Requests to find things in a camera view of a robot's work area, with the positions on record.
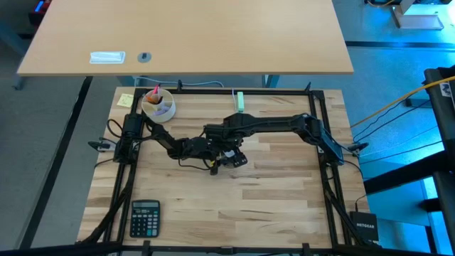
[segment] pen holder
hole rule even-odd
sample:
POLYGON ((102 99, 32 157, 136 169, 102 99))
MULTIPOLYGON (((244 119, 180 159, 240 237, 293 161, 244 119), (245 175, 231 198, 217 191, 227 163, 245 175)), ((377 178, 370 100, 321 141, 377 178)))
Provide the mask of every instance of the pen holder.
MULTIPOLYGON (((146 96, 151 97, 152 92, 151 90, 146 96)), ((142 97, 142 110, 155 123, 169 121, 176 114, 176 103, 172 94, 167 90, 161 89, 161 96, 163 99, 157 105, 151 104, 146 97, 142 97)))

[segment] floor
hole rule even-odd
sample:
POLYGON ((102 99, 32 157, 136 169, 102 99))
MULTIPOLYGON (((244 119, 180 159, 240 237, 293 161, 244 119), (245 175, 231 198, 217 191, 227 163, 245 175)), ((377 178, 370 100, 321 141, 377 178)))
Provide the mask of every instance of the floor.
MULTIPOLYGON (((0 19, 10 22, 18 33, 29 33, 33 28, 27 25, 26 13, 34 3, 27 0, 18 5, 16 1, 0 0, 0 19)), ((333 3, 347 41, 455 43, 453 21, 442 12, 440 16, 445 26, 442 31, 403 31, 396 28, 389 8, 373 8, 364 5, 361 0, 333 0, 333 3)), ((285 75, 280 77, 277 87, 303 88, 311 81, 315 89, 341 89, 350 123, 353 124, 418 87, 426 68, 451 66, 455 62, 452 50, 355 47, 348 50, 354 75, 285 75)), ((0 171, 0 250, 18 246, 83 80, 29 78, 22 91, 14 91, 11 86, 20 58, 0 42, 0 162, 8 167, 0 171)), ((186 82, 219 80, 227 87, 262 86, 262 78, 255 75, 158 79, 183 79, 186 82)), ((33 242, 34 247, 74 243, 97 159, 97 152, 91 150, 87 142, 102 135, 117 86, 121 85, 114 77, 93 80, 33 242)), ((427 95, 423 92, 415 97, 427 98, 427 95)), ((398 107, 376 125, 405 110, 398 107)), ((409 113, 366 138, 364 142, 369 142, 370 146, 363 152, 365 157, 360 162, 437 142, 440 139, 438 130, 431 129, 396 146, 418 133, 414 134, 414 131, 424 131, 434 125, 431 110, 418 109, 409 113)), ((353 133, 357 134, 364 127, 354 128, 353 133)), ((374 177, 439 150, 441 145, 437 144, 410 154, 362 164, 361 167, 365 177, 374 177)), ((431 181, 426 183, 429 184, 426 187, 431 186, 431 181)), ((385 247, 428 251, 424 242, 416 242, 423 236, 421 226, 437 223, 440 226, 441 218, 436 216, 433 218, 436 221, 433 221, 427 213, 418 209, 417 203, 428 196, 423 187, 423 182, 414 182, 368 197, 371 211, 380 219, 381 243, 385 247), (403 234, 412 239, 394 239, 403 234)), ((444 243, 444 236, 444 232, 437 235, 441 240, 439 249, 451 254, 447 243, 444 243)))

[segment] calculator keypad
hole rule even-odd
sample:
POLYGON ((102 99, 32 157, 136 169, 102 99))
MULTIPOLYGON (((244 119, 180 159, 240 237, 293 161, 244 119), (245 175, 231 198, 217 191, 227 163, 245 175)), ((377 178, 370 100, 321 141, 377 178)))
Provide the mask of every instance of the calculator keypad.
POLYGON ((134 209, 131 218, 132 238, 155 238, 158 236, 158 208, 134 209))

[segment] netgear logo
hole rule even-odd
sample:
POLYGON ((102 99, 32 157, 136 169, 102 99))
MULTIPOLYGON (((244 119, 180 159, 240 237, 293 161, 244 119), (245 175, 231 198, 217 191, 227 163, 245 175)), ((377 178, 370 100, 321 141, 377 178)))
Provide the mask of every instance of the netgear logo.
POLYGON ((357 223, 357 226, 361 227, 361 228, 375 228, 374 225, 365 224, 365 223, 357 223))

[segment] light wood desk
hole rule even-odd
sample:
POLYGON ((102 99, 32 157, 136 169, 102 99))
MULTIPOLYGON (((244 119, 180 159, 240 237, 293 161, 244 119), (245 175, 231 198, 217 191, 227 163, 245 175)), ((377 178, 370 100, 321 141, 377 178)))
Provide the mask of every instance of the light wood desk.
MULTIPOLYGON (((333 136, 339 142, 351 142, 341 91, 324 92, 333 136)), ((119 87, 115 92, 109 118, 120 124, 129 113, 128 108, 117 106, 122 93, 133 94, 134 88, 119 87)), ((218 124, 233 114, 231 95, 187 94, 174 98, 176 115, 164 126, 175 138, 198 136, 203 124, 218 124)), ((245 112, 256 117, 310 113, 309 98, 245 95, 245 112)), ((108 131, 105 137, 117 140, 108 131)), ((157 142, 141 145, 132 201, 161 201, 161 233, 151 244, 301 248, 307 242, 312 248, 331 247, 316 147, 293 133, 268 133, 246 138, 241 150, 248 158, 247 165, 237 169, 220 167, 217 176, 210 176, 208 171, 178 166, 157 142)), ((101 153, 98 161, 111 158, 112 153, 101 153)), ((351 156, 345 155, 345 159, 357 163, 351 156)), ((182 164, 203 166, 197 159, 182 164)), ((108 211, 117 167, 108 162, 95 169, 78 240, 86 238, 108 211)), ((339 173, 346 208, 353 210, 355 200, 365 195, 362 178, 349 164, 340 166, 339 173)), ((368 211, 365 198, 359 200, 359 208, 368 211)), ((343 242, 341 222, 336 212, 334 215, 338 239, 343 242)), ((125 245, 142 245, 144 241, 129 237, 129 217, 124 238, 125 245)))
POLYGON ((54 0, 19 75, 351 74, 331 0, 54 0), (121 65, 89 64, 125 51, 121 65), (138 54, 152 59, 140 63, 138 54))

